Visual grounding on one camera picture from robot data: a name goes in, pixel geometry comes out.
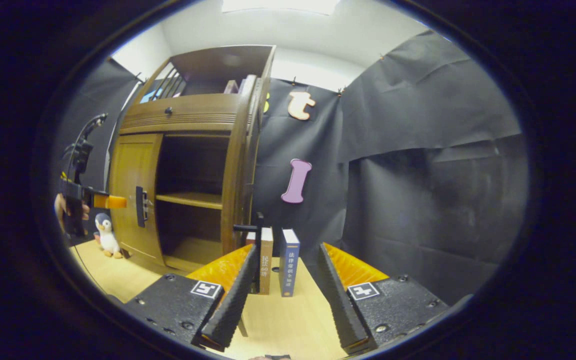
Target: cabinet handle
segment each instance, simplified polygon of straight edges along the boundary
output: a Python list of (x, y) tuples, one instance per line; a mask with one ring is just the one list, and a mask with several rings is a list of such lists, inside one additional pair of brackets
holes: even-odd
[(137, 186), (135, 193), (135, 200), (137, 201), (137, 225), (140, 228), (145, 228), (146, 221), (148, 221), (148, 194), (141, 186)]

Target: book on shelf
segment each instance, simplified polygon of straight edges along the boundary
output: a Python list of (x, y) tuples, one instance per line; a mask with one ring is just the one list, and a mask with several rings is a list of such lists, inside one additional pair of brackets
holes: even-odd
[[(246, 236), (246, 245), (255, 243), (255, 233)], [(259, 251), (259, 294), (270, 294), (270, 272), (273, 262), (273, 230), (270, 227), (261, 228), (261, 248)]]
[(274, 232), (279, 241), (279, 288), (282, 297), (291, 297), (295, 292), (300, 242), (292, 228)]

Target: blue book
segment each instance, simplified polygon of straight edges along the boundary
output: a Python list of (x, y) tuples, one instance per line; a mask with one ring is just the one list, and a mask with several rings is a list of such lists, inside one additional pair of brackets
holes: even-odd
[(279, 239), (279, 287), (282, 297), (291, 297), (295, 292), (295, 277), (299, 262), (299, 239), (292, 228), (281, 230)]

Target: pink letter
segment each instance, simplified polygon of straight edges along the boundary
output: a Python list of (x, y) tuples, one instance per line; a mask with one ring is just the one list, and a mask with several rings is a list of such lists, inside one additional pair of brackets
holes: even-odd
[(288, 189), (286, 192), (282, 194), (281, 200), (286, 203), (299, 204), (304, 201), (302, 190), (304, 189), (304, 183), (306, 182), (306, 175), (308, 175), (308, 171), (313, 169), (313, 166), (310, 162), (299, 159), (290, 160), (290, 166), (292, 167), (290, 183), (288, 183)]

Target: human hand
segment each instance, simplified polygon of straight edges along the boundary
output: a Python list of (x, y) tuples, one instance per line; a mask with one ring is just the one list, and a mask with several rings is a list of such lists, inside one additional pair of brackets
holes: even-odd
[[(90, 207), (81, 201), (81, 208), (83, 209), (82, 220), (89, 219)], [(61, 193), (58, 193), (54, 198), (54, 213), (57, 215), (57, 220), (59, 221), (59, 226), (61, 231), (66, 231), (66, 226), (64, 225), (64, 214), (71, 216), (70, 210), (66, 206), (66, 198)]]

